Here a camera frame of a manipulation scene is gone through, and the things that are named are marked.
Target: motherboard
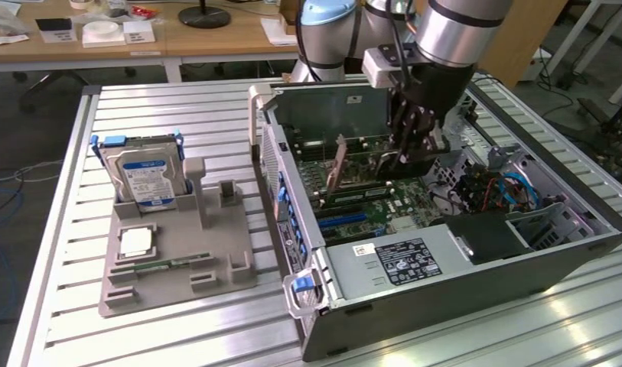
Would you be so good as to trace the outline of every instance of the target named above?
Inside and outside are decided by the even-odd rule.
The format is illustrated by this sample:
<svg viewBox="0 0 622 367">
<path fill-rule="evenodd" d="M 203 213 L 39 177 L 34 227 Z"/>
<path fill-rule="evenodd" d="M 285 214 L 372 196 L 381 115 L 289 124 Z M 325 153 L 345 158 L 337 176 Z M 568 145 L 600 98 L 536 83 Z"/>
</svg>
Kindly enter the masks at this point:
<svg viewBox="0 0 622 367">
<path fill-rule="evenodd" d="M 346 154 L 340 163 L 324 159 L 337 154 L 340 144 L 338 148 L 311 145 L 324 154 L 298 151 L 302 157 L 298 171 L 329 246 L 425 228 L 442 218 L 420 178 L 377 180 L 374 171 L 388 141 L 370 137 L 352 139 L 349 143 L 350 152 L 356 152 Z M 338 165 L 342 179 L 330 190 Z"/>
</svg>

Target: desk lamp base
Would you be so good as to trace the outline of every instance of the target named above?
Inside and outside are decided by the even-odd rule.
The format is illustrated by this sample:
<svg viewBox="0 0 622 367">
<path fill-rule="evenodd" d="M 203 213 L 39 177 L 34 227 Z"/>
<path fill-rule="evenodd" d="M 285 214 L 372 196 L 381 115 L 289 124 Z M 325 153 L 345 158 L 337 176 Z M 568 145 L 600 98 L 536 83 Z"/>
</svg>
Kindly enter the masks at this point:
<svg viewBox="0 0 622 367">
<path fill-rule="evenodd" d="M 179 21 L 195 28 L 219 28 L 231 22 L 231 14 L 213 7 L 202 12 L 202 7 L 194 6 L 179 12 Z"/>
</svg>

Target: small white box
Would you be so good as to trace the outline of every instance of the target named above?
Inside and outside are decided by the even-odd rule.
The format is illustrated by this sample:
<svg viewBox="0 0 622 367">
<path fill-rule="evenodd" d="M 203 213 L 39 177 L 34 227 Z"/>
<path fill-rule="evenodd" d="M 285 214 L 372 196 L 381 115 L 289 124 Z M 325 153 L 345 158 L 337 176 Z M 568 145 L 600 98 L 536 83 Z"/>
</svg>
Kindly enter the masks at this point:
<svg viewBox="0 0 622 367">
<path fill-rule="evenodd" d="M 110 47 L 110 46 L 125 46 L 125 37 L 122 32 L 117 34 L 110 34 L 106 37 L 99 37 L 97 34 L 90 34 L 85 32 L 82 36 L 82 46 L 85 48 L 94 47 Z"/>
<path fill-rule="evenodd" d="M 522 79 L 520 79 L 520 81 L 534 81 L 540 73 L 545 70 L 545 67 L 550 60 L 552 54 L 546 52 L 544 49 L 538 48 L 536 54 L 533 55 L 529 67 L 526 68 L 525 75 L 522 76 Z"/>
<path fill-rule="evenodd" d="M 70 19 L 37 19 L 37 25 L 42 33 L 43 42 L 47 44 L 77 41 L 75 27 Z"/>
<path fill-rule="evenodd" d="M 127 44 L 155 42 L 155 32 L 149 21 L 126 21 L 123 23 L 125 40 Z"/>
</svg>

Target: slotted aluminum surface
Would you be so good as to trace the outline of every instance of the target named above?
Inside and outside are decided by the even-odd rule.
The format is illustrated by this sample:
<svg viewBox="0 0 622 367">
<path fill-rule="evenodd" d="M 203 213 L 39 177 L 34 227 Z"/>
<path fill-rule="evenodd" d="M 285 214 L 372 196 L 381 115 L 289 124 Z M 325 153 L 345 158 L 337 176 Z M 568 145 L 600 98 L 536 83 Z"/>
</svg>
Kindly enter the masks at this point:
<svg viewBox="0 0 622 367">
<path fill-rule="evenodd" d="M 11 351 L 10 365 L 297 366 L 298 334 L 285 310 L 273 242 L 247 154 L 247 88 L 270 80 L 105 87 L 81 106 L 81 147 L 74 151 L 73 187 L 61 226 L 42 250 Z M 578 177 L 622 215 L 622 186 L 538 121 L 497 84 L 481 85 Z M 501 145 L 514 139 L 480 108 L 480 123 Z M 109 176 L 86 146 L 91 132 L 157 135 L 179 129 L 187 156 L 207 159 L 205 184 L 238 180 L 259 269 L 259 285 L 245 291 L 103 319 L 101 275 L 111 200 Z M 585 265 L 548 292 L 450 320 L 348 354 L 307 364 L 340 366 L 622 365 L 622 246 Z"/>
</svg>

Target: tape roll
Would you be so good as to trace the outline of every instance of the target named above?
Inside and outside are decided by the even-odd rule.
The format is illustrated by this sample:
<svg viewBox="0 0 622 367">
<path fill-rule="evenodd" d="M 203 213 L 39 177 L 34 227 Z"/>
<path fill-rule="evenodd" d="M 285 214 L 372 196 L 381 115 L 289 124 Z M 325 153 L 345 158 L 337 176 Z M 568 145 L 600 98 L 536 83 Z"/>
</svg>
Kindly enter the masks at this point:
<svg viewBox="0 0 622 367">
<path fill-rule="evenodd" d="M 94 3 L 94 0 L 70 0 L 70 6 L 73 9 L 77 10 L 86 10 L 89 8 L 89 5 Z"/>
</svg>

